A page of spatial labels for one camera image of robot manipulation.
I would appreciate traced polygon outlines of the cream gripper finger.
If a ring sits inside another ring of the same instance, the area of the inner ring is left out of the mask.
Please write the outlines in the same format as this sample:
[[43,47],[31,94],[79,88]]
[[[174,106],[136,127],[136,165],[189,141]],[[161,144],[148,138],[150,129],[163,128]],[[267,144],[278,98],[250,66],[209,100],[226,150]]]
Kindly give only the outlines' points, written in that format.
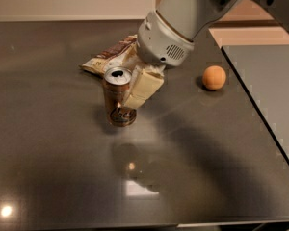
[[136,66],[144,67],[145,63],[139,58],[135,45],[131,46],[125,53],[122,61],[122,66],[133,70]]
[[130,81],[130,87],[123,99],[123,106],[138,109],[164,84],[163,65],[137,65]]

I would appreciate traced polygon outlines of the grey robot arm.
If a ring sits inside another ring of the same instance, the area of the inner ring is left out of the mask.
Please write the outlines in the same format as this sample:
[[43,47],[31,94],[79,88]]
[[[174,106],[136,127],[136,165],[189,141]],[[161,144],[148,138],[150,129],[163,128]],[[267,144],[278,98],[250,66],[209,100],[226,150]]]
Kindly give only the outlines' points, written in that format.
[[[196,36],[224,17],[238,0],[162,0],[141,24],[137,55],[142,64],[179,66]],[[289,0],[251,0],[289,33]]]

